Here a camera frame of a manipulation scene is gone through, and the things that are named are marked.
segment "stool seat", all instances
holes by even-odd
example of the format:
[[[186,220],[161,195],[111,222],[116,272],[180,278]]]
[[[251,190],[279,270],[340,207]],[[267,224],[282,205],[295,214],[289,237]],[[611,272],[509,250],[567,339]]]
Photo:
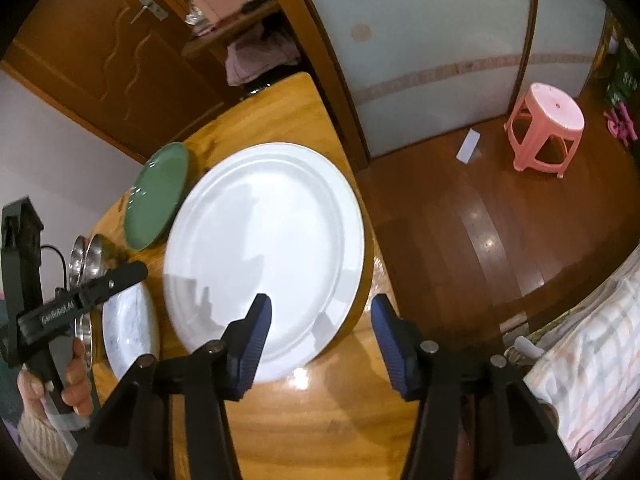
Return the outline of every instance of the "stool seat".
[[[522,143],[518,142],[513,133],[513,122],[521,118],[531,120]],[[515,154],[513,167],[517,171],[533,168],[547,173],[557,173],[558,178],[562,178],[582,138],[584,116],[580,107],[566,92],[544,83],[533,83],[518,100],[504,129]],[[536,158],[551,136],[557,137],[560,141],[564,155],[560,164],[549,164]],[[572,142],[569,150],[566,140]]]

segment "wooden shelf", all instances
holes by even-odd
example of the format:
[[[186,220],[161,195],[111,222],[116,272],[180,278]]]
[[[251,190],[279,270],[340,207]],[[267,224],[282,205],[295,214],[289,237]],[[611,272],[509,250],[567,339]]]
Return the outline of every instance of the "wooden shelf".
[[[214,43],[229,44],[261,19],[279,11],[280,6],[276,0],[267,0],[253,12],[238,14],[227,22],[222,22],[218,28],[215,28],[209,34],[188,41],[182,49],[182,55],[193,58],[197,57],[203,50],[212,47]]]

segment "green plate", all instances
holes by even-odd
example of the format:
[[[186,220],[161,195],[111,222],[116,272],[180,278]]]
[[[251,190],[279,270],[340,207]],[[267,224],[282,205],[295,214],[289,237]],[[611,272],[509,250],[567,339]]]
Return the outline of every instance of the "green plate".
[[[189,152],[172,142],[146,162],[131,188],[124,215],[124,239],[141,251],[167,228],[182,202],[189,171]]]

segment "wooden door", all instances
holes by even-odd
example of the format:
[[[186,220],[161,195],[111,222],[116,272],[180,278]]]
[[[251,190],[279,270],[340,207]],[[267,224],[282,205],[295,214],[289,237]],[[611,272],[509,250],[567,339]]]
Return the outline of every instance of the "wooden door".
[[[31,89],[138,159],[181,140],[238,102],[209,54],[185,60],[189,27],[163,0],[41,0],[4,65]]]

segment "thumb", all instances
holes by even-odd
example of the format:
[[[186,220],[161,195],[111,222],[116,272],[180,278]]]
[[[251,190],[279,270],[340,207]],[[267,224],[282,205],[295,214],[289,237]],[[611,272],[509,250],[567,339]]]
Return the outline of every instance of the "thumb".
[[[25,410],[31,410],[40,419],[47,420],[41,402],[44,397],[44,386],[39,378],[23,368],[18,375],[18,390]]]

